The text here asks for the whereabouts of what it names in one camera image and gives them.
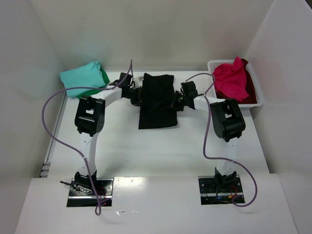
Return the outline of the black t shirt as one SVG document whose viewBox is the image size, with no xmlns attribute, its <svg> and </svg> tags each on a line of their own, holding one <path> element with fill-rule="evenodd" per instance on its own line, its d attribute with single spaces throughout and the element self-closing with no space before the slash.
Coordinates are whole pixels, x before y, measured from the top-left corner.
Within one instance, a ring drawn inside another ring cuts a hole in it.
<svg viewBox="0 0 312 234">
<path fill-rule="evenodd" d="M 177 126 L 177 113 L 171 107 L 175 95 L 173 82 L 173 75 L 152 76 L 148 73 L 144 74 L 139 129 Z"/>
</svg>

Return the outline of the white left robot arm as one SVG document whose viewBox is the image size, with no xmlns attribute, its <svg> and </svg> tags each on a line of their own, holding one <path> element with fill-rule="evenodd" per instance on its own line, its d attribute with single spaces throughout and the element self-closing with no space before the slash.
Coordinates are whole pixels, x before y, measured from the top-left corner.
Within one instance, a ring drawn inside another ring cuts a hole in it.
<svg viewBox="0 0 312 234">
<path fill-rule="evenodd" d="M 99 133 L 104 127 L 105 109 L 113 102 L 127 98 L 133 105 L 139 105 L 142 99 L 143 77 L 121 73 L 118 80 L 107 88 L 91 96 L 82 96 L 78 103 L 75 126 L 79 132 L 79 152 L 83 165 L 77 170 L 75 184 L 87 190 L 93 190 L 97 184 L 96 145 Z"/>
</svg>

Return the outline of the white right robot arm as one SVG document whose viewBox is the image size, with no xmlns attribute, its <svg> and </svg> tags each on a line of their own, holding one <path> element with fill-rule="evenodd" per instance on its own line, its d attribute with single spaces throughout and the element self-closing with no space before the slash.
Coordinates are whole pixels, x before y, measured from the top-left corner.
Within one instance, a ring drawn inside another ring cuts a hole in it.
<svg viewBox="0 0 312 234">
<path fill-rule="evenodd" d="M 237 177 L 236 166 L 246 167 L 236 160 L 237 143 L 246 129 L 246 123 L 235 99 L 218 99 L 199 94 L 195 83 L 181 83 L 180 91 L 176 91 L 172 107 L 182 111 L 187 106 L 194 110 L 208 113 L 208 123 L 204 135 L 203 155 L 209 160 L 218 160 L 214 170 L 214 184 L 218 192 L 231 186 Z M 222 155 L 208 156 L 206 153 L 210 124 L 213 124 L 215 135 L 223 140 Z"/>
</svg>

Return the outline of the folded green t shirt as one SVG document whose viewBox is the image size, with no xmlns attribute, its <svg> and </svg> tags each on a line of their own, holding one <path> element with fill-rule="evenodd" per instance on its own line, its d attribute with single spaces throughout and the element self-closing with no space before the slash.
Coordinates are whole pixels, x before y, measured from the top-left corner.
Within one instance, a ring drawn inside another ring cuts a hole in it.
<svg viewBox="0 0 312 234">
<path fill-rule="evenodd" d="M 100 68 L 100 71 L 102 73 L 102 79 L 104 82 L 104 86 L 102 86 L 101 88 L 106 88 L 106 86 L 110 83 L 110 80 L 109 80 L 106 72 L 102 68 Z M 78 96 L 78 99 L 80 99 L 82 96 L 92 96 L 92 95 L 98 94 L 99 92 L 100 92 L 100 90 L 88 90 L 87 92 L 80 94 Z"/>
</svg>

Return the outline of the folded light blue t shirt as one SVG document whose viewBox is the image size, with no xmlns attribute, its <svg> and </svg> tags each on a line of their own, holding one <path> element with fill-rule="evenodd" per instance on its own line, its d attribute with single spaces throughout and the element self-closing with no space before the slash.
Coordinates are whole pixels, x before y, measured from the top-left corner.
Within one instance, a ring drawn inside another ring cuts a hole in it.
<svg viewBox="0 0 312 234">
<path fill-rule="evenodd" d="M 100 62 L 93 61 L 82 67 L 61 72 L 59 76 L 66 89 L 72 87 L 101 88 L 104 86 L 104 82 L 100 68 L 102 68 Z"/>
</svg>

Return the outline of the crumpled pink t shirt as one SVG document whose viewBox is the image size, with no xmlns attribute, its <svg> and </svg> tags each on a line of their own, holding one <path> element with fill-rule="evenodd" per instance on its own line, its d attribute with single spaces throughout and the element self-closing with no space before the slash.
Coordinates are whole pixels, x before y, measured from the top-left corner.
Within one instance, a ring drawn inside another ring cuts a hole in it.
<svg viewBox="0 0 312 234">
<path fill-rule="evenodd" d="M 247 77 L 244 63 L 240 57 L 234 59 L 233 64 L 223 63 L 215 68 L 215 90 L 228 98 L 243 101 L 249 94 L 246 91 Z"/>
</svg>

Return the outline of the dark red t shirt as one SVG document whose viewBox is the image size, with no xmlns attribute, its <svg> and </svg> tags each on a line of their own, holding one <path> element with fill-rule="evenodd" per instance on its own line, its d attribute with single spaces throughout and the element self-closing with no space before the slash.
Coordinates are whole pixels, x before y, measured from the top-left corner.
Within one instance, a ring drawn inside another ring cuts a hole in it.
<svg viewBox="0 0 312 234">
<path fill-rule="evenodd" d="M 247 83 L 246 83 L 246 91 L 249 94 L 249 96 L 244 99 L 243 101 L 237 101 L 239 104 L 256 104 L 256 94 L 255 94 L 255 90 L 254 90 L 254 84 L 251 78 L 250 73 L 247 71 L 247 64 L 249 63 L 247 60 L 245 59 L 241 59 L 242 62 L 244 63 L 244 70 L 245 70 L 245 74 L 247 77 Z M 216 95 L 218 98 L 224 98 L 224 99 L 228 99 L 229 97 L 226 97 L 224 94 L 222 94 L 221 92 L 217 92 L 216 91 Z"/>
</svg>

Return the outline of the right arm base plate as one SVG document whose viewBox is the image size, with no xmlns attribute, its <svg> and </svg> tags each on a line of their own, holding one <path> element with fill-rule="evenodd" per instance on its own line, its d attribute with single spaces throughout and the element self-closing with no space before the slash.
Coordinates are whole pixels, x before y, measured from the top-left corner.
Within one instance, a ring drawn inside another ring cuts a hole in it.
<svg viewBox="0 0 312 234">
<path fill-rule="evenodd" d="M 198 178 L 201 205 L 244 204 L 242 184 L 239 176 L 233 182 L 217 185 L 213 176 Z"/>
</svg>

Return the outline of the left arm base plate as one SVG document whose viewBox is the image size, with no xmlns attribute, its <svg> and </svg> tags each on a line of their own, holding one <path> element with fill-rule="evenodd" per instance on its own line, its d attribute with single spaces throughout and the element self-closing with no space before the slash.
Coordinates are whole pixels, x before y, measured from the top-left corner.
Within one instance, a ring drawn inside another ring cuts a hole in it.
<svg viewBox="0 0 312 234">
<path fill-rule="evenodd" d="M 101 207 L 112 206 L 113 182 L 114 180 L 109 178 L 98 179 L 95 183 Z M 92 188 L 78 185 L 72 179 L 66 207 L 96 207 L 97 204 L 98 202 Z"/>
</svg>

